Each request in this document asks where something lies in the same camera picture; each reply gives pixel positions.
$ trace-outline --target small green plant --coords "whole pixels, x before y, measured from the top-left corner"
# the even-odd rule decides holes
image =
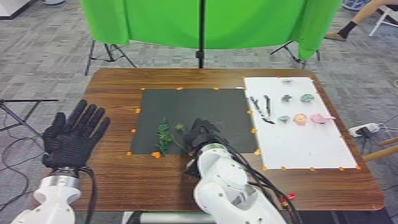
[[[170,137],[170,133],[168,133],[167,120],[163,118],[163,120],[159,121],[159,124],[158,124],[158,144],[156,144],[158,151],[163,156],[170,149],[170,144],[172,144],[172,137]]]

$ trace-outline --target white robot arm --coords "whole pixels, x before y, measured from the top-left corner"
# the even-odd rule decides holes
[[[195,202],[216,224],[286,224],[262,193],[248,185],[243,167],[222,144],[202,147],[197,167]]]
[[[69,204],[78,200],[78,177],[69,168],[55,172],[40,180],[33,198],[40,205],[33,210],[24,210],[10,224],[74,224],[74,212]]]

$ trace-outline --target black glove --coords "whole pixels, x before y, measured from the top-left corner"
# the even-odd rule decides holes
[[[85,166],[110,124],[108,117],[99,124],[103,114],[104,109],[97,109],[94,104],[87,107],[85,100],[78,102],[67,120],[65,114],[56,113],[51,126],[42,133],[46,151],[42,164],[46,167],[79,168]]]

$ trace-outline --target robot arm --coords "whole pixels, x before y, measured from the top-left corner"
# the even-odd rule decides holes
[[[264,191],[248,184],[246,165],[216,132],[215,125],[197,119],[184,136],[184,145],[195,154],[184,173],[200,178],[193,190],[197,205],[216,224],[286,224]]]
[[[74,212],[69,204],[78,200],[78,171],[85,171],[92,177],[92,193],[95,192],[94,173],[85,167],[90,152],[110,125],[110,119],[103,118],[104,109],[87,101],[78,102],[72,113],[58,113],[51,126],[42,133],[44,156],[42,164],[53,169],[53,173],[40,180],[33,198],[40,205],[33,210],[24,210],[12,224],[72,224]]]
[[[222,144],[211,143],[202,147],[197,166],[195,202],[216,224],[286,224],[262,193],[246,183],[243,167]]]
[[[40,205],[33,210],[24,210],[10,224],[72,224],[74,212],[69,204],[78,200],[78,176],[71,168],[58,169],[40,180],[33,198]]]

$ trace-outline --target black mat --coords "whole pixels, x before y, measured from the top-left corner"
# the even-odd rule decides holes
[[[136,132],[133,136],[133,154],[149,154],[158,151],[158,123],[167,119],[170,134],[183,144],[183,134],[175,131],[177,123],[190,130],[197,118],[209,120],[220,129],[231,146],[238,152],[252,153],[257,148],[246,114],[245,93],[239,89],[190,89],[190,90],[145,90],[142,94],[140,115],[136,122]],[[184,152],[172,144],[168,154]]]

